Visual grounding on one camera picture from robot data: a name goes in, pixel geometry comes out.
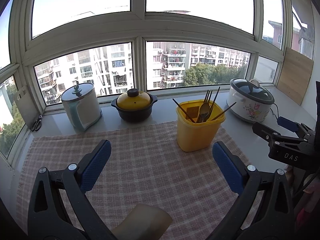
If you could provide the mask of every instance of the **screw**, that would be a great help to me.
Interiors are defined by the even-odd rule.
[[[46,170],[47,170],[47,169],[46,169],[45,167],[41,167],[41,168],[39,169],[39,173],[44,173]]]
[[[283,175],[283,174],[284,174],[284,171],[281,170],[281,169],[277,169],[277,173],[278,173],[279,175]]]
[[[255,170],[256,170],[256,167],[253,166],[253,165],[248,165],[248,166],[247,166],[247,169],[248,169],[249,171],[255,171]]]
[[[74,163],[72,163],[72,164],[70,164],[70,165],[68,166],[68,169],[71,170],[71,171],[75,170],[76,168],[77,168],[77,165],[74,164]]]

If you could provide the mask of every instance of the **scissors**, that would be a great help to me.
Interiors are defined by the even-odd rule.
[[[35,121],[31,126],[31,131],[38,131],[42,126],[42,115],[39,115],[37,121]]]

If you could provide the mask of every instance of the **blue gripper pad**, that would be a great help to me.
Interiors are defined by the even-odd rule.
[[[105,141],[82,173],[80,190],[83,193],[92,190],[110,155],[111,143]]]
[[[277,124],[286,128],[287,130],[289,130],[291,132],[297,132],[299,129],[298,125],[295,122],[293,122],[289,119],[286,119],[282,116],[278,117]]]
[[[241,195],[244,190],[243,177],[218,142],[216,142],[212,147],[212,156],[215,162],[218,164],[219,169],[227,181],[230,189],[233,192],[238,193],[238,195]]]

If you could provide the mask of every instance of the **tree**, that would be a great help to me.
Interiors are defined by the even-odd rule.
[[[233,78],[244,78],[247,65],[243,64],[240,68],[227,67],[224,64],[216,66],[197,63],[185,72],[185,86],[201,86],[209,84],[229,84]]]
[[[10,124],[4,124],[2,127],[2,134],[0,134],[0,150],[4,156],[8,155],[12,144],[24,125],[24,120],[22,119],[15,102],[12,104],[12,117],[12,122]]]
[[[7,86],[7,94],[11,104],[13,105],[14,94],[17,92],[17,87],[15,84]]]

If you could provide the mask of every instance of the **checkered cloth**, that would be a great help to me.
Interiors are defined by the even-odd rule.
[[[176,140],[177,122],[71,136],[35,138],[23,164],[17,196],[17,219],[27,231],[29,199],[38,169],[65,169],[78,163],[101,139],[112,153],[93,189],[91,205],[112,229],[137,203],[165,210],[173,222],[161,239],[205,239],[226,215],[233,193],[212,158],[212,145],[195,152],[182,151]],[[247,165],[248,159],[220,127],[212,143],[223,141]],[[81,228],[65,191],[62,199],[73,225]],[[243,224],[249,226],[260,195]]]

